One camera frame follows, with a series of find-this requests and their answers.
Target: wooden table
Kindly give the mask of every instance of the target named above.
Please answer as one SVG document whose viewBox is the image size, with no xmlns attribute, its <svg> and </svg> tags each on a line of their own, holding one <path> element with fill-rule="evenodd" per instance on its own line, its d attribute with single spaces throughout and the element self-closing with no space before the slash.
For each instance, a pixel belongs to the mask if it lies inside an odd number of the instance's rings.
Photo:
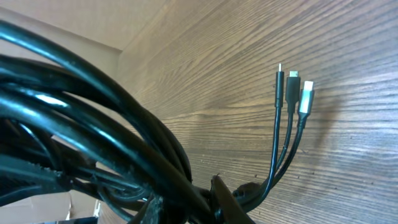
<svg viewBox="0 0 398 224">
<path fill-rule="evenodd" d="M 250 216 L 397 223 L 397 61 L 398 1 L 175 0 L 122 52 L 117 81 L 175 133 L 195 185 L 220 174 L 234 190 L 267 177 L 282 62 L 315 82 L 315 102 L 293 163 Z"/>
</svg>

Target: connector plug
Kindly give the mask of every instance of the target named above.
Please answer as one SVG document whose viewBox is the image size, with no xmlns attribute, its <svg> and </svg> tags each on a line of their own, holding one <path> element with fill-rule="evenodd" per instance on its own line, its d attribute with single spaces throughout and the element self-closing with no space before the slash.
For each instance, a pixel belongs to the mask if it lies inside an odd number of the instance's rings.
<svg viewBox="0 0 398 224">
<path fill-rule="evenodd" d="M 299 72 L 290 71 L 289 77 L 286 79 L 286 102 L 288 113 L 293 113 L 296 107 L 296 103 L 300 99 L 300 82 Z"/>
<path fill-rule="evenodd" d="M 282 64 L 279 64 L 279 70 L 275 77 L 275 107 L 282 108 L 284 105 L 284 78 L 285 73 L 282 71 Z"/>
<path fill-rule="evenodd" d="M 313 82 L 305 81 L 300 94 L 300 103 L 298 104 L 299 122 L 297 123 L 297 126 L 302 126 L 302 128 L 305 127 L 307 118 L 311 114 L 314 96 L 315 90 L 313 90 Z"/>
</svg>

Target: cable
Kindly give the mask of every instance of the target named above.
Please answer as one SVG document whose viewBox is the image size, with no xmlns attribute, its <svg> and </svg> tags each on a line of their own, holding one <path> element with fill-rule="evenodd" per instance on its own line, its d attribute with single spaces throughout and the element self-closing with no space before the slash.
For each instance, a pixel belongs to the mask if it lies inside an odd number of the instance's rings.
<svg viewBox="0 0 398 224">
<path fill-rule="evenodd" d="M 300 88 L 297 72 L 291 72 L 286 83 L 287 132 L 278 159 L 284 98 L 279 64 L 268 178 L 231 194 L 216 176 L 211 190 L 201 189 L 192 185 L 188 157 L 173 133 L 110 77 L 69 50 L 2 20 L 0 39 L 61 65 L 0 55 L 0 179 L 6 183 L 0 184 L 1 205 L 74 189 L 103 200 L 130 223 L 252 223 L 246 212 L 260 205 L 285 174 L 312 108 L 313 83 L 305 82 L 296 136 L 284 161 Z M 117 112 L 144 140 L 76 95 Z M 96 162 L 116 174 L 96 168 Z M 139 213 L 133 219 L 123 208 Z"/>
<path fill-rule="evenodd" d="M 287 130 L 284 147 L 280 153 L 278 164 L 276 165 L 276 170 L 279 170 L 280 165 L 284 161 L 284 157 L 289 147 L 290 135 L 292 134 L 293 128 L 293 116 L 296 107 L 296 103 L 300 98 L 300 82 L 299 73 L 296 71 L 290 71 L 289 77 L 286 79 L 286 102 L 287 102 Z"/>
<path fill-rule="evenodd" d="M 257 192 L 253 192 L 248 196 L 239 198 L 239 203 L 245 212 L 250 212 L 264 201 L 272 188 L 272 181 L 276 173 L 278 145 L 279 145 L 279 126 L 280 117 L 283 107 L 284 98 L 284 75 L 282 71 L 282 64 L 279 64 L 279 71 L 275 75 L 275 122 L 274 122 L 274 137 L 272 141 L 272 155 L 271 165 L 269 169 L 268 178 L 261 184 Z"/>
<path fill-rule="evenodd" d="M 169 140 L 159 130 L 151 116 L 143 113 L 140 104 L 101 70 L 58 44 L 2 20 L 0 20 L 0 39 L 29 49 L 49 60 L 57 62 L 93 85 L 97 90 L 101 90 L 104 95 L 125 112 L 126 119 L 137 129 L 150 146 L 159 148 L 180 172 L 184 172 Z"/>
<path fill-rule="evenodd" d="M 98 187 L 98 193 L 99 196 L 101 196 L 102 200 L 111 208 L 114 213 L 119 215 L 119 217 L 127 222 L 134 219 L 134 215 L 131 215 L 130 213 L 126 212 L 125 210 L 113 203 L 113 201 L 108 197 L 108 192 L 106 189 L 104 189 L 104 187 Z"/>
</svg>

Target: wall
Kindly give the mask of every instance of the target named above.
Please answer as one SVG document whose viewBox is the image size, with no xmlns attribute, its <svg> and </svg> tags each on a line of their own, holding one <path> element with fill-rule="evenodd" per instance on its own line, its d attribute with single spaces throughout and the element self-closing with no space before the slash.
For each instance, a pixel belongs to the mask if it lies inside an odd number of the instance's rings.
<svg viewBox="0 0 398 224">
<path fill-rule="evenodd" d="M 0 0 L 0 7 L 122 50 L 166 0 Z"/>
</svg>

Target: black cable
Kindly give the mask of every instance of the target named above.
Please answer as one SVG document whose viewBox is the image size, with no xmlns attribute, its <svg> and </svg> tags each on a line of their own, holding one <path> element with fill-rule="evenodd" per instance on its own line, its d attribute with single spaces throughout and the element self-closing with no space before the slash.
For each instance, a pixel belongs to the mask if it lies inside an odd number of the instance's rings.
<svg viewBox="0 0 398 224">
<path fill-rule="evenodd" d="M 299 77 L 299 73 L 296 71 L 291 71 L 289 77 L 286 78 L 286 94 L 285 99 L 287 102 L 287 130 L 284 147 L 282 152 L 280 153 L 278 164 L 276 165 L 276 170 L 279 170 L 280 165 L 284 161 L 284 157 L 287 152 L 287 148 L 289 147 L 290 135 L 292 134 L 293 128 L 293 116 L 296 107 L 296 103 L 300 98 L 300 82 L 301 79 Z"/>
<path fill-rule="evenodd" d="M 130 213 L 126 212 L 123 210 L 121 207 L 117 206 L 116 204 L 113 203 L 113 201 L 109 198 L 108 196 L 108 191 L 102 187 L 98 187 L 98 193 L 99 196 L 101 196 L 102 200 L 110 207 L 110 209 L 116 213 L 119 217 L 124 219 L 127 222 L 130 222 L 131 220 L 134 219 L 134 215 L 131 215 Z"/>
<path fill-rule="evenodd" d="M 103 138 L 107 138 L 109 142 L 116 146 L 117 149 L 122 150 L 141 167 L 143 167 L 145 170 L 148 170 L 148 172 L 151 172 L 151 169 L 153 168 L 153 166 L 149 167 L 149 164 L 157 164 L 159 167 L 164 164 L 160 169 L 161 172 L 159 174 L 152 172 L 152 176 L 158 175 L 158 179 L 166 178 L 167 180 L 175 182 L 173 190 L 183 192 L 184 186 L 178 181 L 178 179 L 176 179 L 176 175 L 179 175 L 178 173 L 174 172 L 173 174 L 173 169 L 171 169 L 171 167 L 167 167 L 168 164 L 161 157 L 157 156 L 157 154 L 150 153 L 150 150 L 146 147 L 146 145 L 141 142 L 139 138 L 135 137 L 132 132 L 128 131 L 124 126 L 115 122 L 113 119 L 105 116 L 97 109 L 82 101 L 74 99 L 72 96 L 63 95 L 61 93 L 50 94 L 14 84 L 6 84 L 2 86 L 3 88 L 10 89 L 11 91 L 18 91 L 20 94 L 40 100 L 43 103 L 51 106 L 53 110 L 73 118 L 81 125 L 90 127 L 98 134 L 101 134 Z M 132 149 L 137 149 L 140 154 L 137 155 L 137 153 Z M 179 195 L 173 194 L 172 196 L 169 196 L 170 199 L 175 200 Z"/>
<path fill-rule="evenodd" d="M 3 158 L 0 179 L 6 178 L 6 183 L 12 183 L 7 186 L 10 188 L 6 195 L 0 184 L 0 192 L 3 192 L 0 204 L 30 195 L 75 189 L 104 200 L 131 223 L 146 222 L 148 217 L 161 223 L 186 220 L 221 223 L 224 221 L 216 217 L 222 217 L 223 211 L 226 212 L 223 216 L 226 223 L 251 223 L 244 213 L 260 205 L 287 171 L 312 107 L 313 83 L 305 82 L 298 106 L 296 136 L 289 155 L 276 174 L 289 146 L 300 87 L 299 77 L 290 73 L 286 84 L 287 133 L 278 160 L 284 97 L 284 73 L 280 65 L 276 73 L 275 122 L 268 178 L 261 185 L 242 185 L 243 195 L 226 192 L 225 185 L 223 190 L 210 192 L 191 184 L 188 157 L 172 132 L 103 72 L 67 49 L 2 20 L 0 39 L 25 47 L 62 66 L 0 55 L 0 131 L 5 133 L 0 135 L 0 158 Z M 73 95 L 119 113 L 144 140 Z M 51 135 L 71 144 L 79 152 L 54 141 Z M 96 168 L 96 161 L 118 174 Z M 9 181 L 15 175 L 31 182 Z M 150 195 L 148 202 L 138 201 Z M 136 219 L 133 220 L 122 208 L 139 210 Z M 238 221 L 234 217 L 245 218 Z"/>
<path fill-rule="evenodd" d="M 122 113 L 123 115 L 120 108 L 118 108 L 112 101 L 109 101 L 102 92 L 93 88 L 82 79 L 70 75 L 70 72 L 63 68 L 43 62 L 36 62 L 34 60 L 21 60 L 20 58 L 0 55 L 0 73 L 2 73 L 2 76 L 6 80 L 12 80 L 12 82 L 20 83 L 22 85 L 40 86 L 43 90 L 62 90 L 82 96 L 114 110 L 115 112 Z M 187 179 L 191 182 L 192 175 L 188 157 L 182 149 L 181 144 L 171 131 L 153 114 L 145 108 L 142 109 L 159 125 L 160 129 L 170 140 L 170 143 L 174 148 L 177 157 L 181 161 L 185 173 L 187 174 Z"/>
<path fill-rule="evenodd" d="M 139 210 L 139 212 L 134 216 L 134 219 L 129 221 L 127 224 L 140 224 L 142 223 L 143 219 L 145 219 L 145 215 L 148 209 L 148 206 L 152 202 L 153 197 L 149 198 L 145 205 Z"/>
<path fill-rule="evenodd" d="M 245 212 L 250 212 L 255 209 L 266 199 L 272 188 L 272 181 L 274 180 L 275 173 L 277 172 L 276 166 L 279 146 L 279 127 L 284 98 L 284 75 L 285 73 L 282 71 L 282 64 L 279 64 L 279 71 L 276 72 L 275 75 L 275 122 L 269 175 L 261 184 L 261 187 L 257 192 L 253 192 L 252 194 L 239 199 L 239 203 Z"/>
<path fill-rule="evenodd" d="M 180 172 L 184 173 L 169 140 L 152 117 L 142 110 L 140 104 L 126 90 L 101 70 L 60 45 L 2 20 L 0 20 L 0 39 L 12 42 L 57 62 L 93 85 L 97 90 L 101 90 L 104 95 L 124 111 L 126 119 L 137 129 L 146 142 L 152 147 L 161 149 L 164 156 Z"/>
<path fill-rule="evenodd" d="M 62 160 L 61 160 L 61 152 L 57 145 L 53 142 L 50 136 L 35 128 L 30 127 L 29 125 L 19 124 L 27 133 L 29 133 L 33 139 L 37 142 L 42 149 L 44 149 L 45 153 L 48 155 L 51 164 L 55 170 L 62 171 L 64 170 Z"/>
</svg>

